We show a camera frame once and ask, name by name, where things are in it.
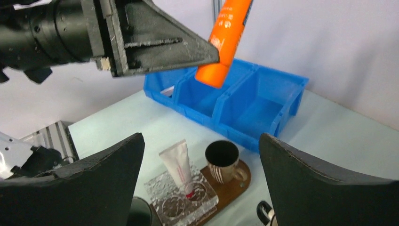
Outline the cream mug with black rim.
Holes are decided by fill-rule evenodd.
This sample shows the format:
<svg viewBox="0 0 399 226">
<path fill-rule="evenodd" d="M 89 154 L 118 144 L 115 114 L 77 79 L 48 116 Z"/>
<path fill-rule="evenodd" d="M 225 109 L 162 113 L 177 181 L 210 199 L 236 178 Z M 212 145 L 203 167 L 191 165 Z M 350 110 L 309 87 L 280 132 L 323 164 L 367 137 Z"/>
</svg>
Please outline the cream mug with black rim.
<svg viewBox="0 0 399 226">
<path fill-rule="evenodd" d="M 266 201 L 260 201 L 258 203 L 256 214 L 263 226 L 278 226 L 275 211 Z"/>
</svg>

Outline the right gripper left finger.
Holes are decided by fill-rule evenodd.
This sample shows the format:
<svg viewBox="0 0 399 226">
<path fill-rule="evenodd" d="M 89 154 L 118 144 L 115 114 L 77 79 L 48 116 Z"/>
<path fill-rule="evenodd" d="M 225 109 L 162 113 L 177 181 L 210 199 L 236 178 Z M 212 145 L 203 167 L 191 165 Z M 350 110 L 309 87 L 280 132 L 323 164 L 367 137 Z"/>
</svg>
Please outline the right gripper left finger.
<svg viewBox="0 0 399 226">
<path fill-rule="evenodd" d="M 63 167 L 2 181 L 1 225 L 126 225 L 144 148 L 135 133 Z"/>
</svg>

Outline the brown wooden oval tray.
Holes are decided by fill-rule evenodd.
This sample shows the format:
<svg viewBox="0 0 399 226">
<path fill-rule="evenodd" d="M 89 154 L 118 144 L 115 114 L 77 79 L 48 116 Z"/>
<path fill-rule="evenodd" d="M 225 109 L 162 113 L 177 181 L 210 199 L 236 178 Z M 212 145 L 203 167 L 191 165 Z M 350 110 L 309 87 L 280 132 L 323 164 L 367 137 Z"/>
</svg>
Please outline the brown wooden oval tray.
<svg viewBox="0 0 399 226">
<path fill-rule="evenodd" d="M 251 182 L 251 172 L 246 163 L 242 160 L 239 161 L 238 167 L 243 169 L 248 174 L 247 181 L 241 182 L 236 179 L 228 182 L 225 185 L 219 184 L 211 175 L 211 172 L 208 167 L 204 167 L 200 169 L 200 172 L 205 176 L 205 178 L 209 181 L 216 194 L 219 197 L 219 203 L 217 204 L 217 210 L 207 217 L 203 222 L 199 224 L 199 226 L 204 225 L 208 222 L 213 216 L 215 216 L 218 212 L 223 210 L 229 204 L 231 204 L 235 199 L 237 199 L 242 193 L 244 193 Z"/>
</svg>

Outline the clear textured two-hole holder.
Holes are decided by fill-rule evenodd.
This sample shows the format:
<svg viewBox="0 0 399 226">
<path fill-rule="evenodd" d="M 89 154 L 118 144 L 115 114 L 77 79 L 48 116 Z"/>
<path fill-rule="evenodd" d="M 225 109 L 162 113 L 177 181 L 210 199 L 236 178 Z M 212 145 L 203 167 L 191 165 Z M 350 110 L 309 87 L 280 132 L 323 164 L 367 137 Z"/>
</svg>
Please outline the clear textured two-hole holder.
<svg viewBox="0 0 399 226">
<path fill-rule="evenodd" d="M 166 170 L 144 183 L 162 226 L 198 226 L 213 214 L 219 203 L 215 190 L 195 165 L 192 182 L 178 187 Z"/>
</svg>

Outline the dark green mug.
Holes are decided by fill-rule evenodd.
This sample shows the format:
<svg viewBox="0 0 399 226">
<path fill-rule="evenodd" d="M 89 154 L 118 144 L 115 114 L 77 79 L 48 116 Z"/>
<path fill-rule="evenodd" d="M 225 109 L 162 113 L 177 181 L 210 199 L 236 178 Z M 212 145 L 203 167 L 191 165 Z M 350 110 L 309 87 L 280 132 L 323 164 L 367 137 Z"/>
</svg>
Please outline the dark green mug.
<svg viewBox="0 0 399 226">
<path fill-rule="evenodd" d="M 151 226 L 152 212 L 149 204 L 140 197 L 133 197 L 126 226 Z"/>
</svg>

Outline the brown metallic cup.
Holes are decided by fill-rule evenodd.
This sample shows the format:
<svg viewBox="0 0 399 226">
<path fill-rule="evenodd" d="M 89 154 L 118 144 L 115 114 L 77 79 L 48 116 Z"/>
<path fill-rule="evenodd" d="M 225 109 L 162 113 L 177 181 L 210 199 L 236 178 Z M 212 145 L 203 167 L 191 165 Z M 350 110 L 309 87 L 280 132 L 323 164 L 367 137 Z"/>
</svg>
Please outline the brown metallic cup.
<svg viewBox="0 0 399 226">
<path fill-rule="evenodd" d="M 248 174 L 238 167 L 239 150 L 234 143 L 227 140 L 212 142 L 205 150 L 205 158 L 212 177 L 219 184 L 227 184 L 233 179 L 247 181 Z"/>
</svg>

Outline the white toothpaste tube red cap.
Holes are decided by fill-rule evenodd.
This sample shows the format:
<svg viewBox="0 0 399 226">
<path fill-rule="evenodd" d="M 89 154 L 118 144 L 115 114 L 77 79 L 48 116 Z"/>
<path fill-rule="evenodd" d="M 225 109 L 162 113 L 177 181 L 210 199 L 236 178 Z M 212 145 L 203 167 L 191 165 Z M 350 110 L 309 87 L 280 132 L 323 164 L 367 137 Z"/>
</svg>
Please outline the white toothpaste tube red cap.
<svg viewBox="0 0 399 226">
<path fill-rule="evenodd" d="M 183 139 L 159 153 L 174 183 L 190 199 L 194 194 L 193 179 L 186 140 Z"/>
</svg>

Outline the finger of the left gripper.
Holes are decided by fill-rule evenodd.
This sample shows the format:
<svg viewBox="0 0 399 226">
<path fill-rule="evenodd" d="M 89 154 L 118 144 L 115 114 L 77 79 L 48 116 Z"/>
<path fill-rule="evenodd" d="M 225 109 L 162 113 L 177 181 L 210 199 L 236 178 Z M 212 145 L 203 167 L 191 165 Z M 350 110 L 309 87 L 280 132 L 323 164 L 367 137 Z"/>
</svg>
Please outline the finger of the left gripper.
<svg viewBox="0 0 399 226">
<path fill-rule="evenodd" d="M 101 0 L 104 55 L 99 69 L 114 77 L 137 76 L 218 63 L 215 46 L 160 9 L 152 0 Z"/>
</svg>

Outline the small orange tube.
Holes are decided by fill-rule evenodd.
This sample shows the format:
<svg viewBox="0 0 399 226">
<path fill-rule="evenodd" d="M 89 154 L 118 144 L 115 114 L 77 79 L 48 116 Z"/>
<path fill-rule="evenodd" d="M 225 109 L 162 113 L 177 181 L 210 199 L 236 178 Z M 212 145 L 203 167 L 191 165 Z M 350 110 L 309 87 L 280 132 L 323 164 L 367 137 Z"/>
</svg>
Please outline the small orange tube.
<svg viewBox="0 0 399 226">
<path fill-rule="evenodd" d="M 199 66 L 195 74 L 197 81 L 217 89 L 223 86 L 252 5 L 252 0 L 226 0 L 224 2 L 209 37 L 209 42 L 219 52 L 220 61 Z"/>
</svg>

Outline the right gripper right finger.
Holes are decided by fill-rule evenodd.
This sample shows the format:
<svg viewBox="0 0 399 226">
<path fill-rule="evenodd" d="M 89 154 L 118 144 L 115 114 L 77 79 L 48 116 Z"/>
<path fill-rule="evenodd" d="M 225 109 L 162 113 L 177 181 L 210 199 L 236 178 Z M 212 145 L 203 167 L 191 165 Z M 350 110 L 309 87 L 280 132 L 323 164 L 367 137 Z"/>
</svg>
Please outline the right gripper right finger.
<svg viewBox="0 0 399 226">
<path fill-rule="evenodd" d="M 279 226 L 396 226 L 397 180 L 355 172 L 264 133 L 259 154 Z"/>
</svg>

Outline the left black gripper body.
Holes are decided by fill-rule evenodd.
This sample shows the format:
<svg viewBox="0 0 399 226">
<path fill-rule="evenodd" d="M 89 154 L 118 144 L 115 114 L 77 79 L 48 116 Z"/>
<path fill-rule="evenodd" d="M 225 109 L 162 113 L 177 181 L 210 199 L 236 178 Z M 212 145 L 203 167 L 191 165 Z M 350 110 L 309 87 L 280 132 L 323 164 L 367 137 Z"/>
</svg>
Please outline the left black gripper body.
<svg viewBox="0 0 399 226">
<path fill-rule="evenodd" d="M 22 71 L 40 84 L 53 66 L 105 57 L 101 14 L 98 0 L 1 1 L 1 70 Z"/>
</svg>

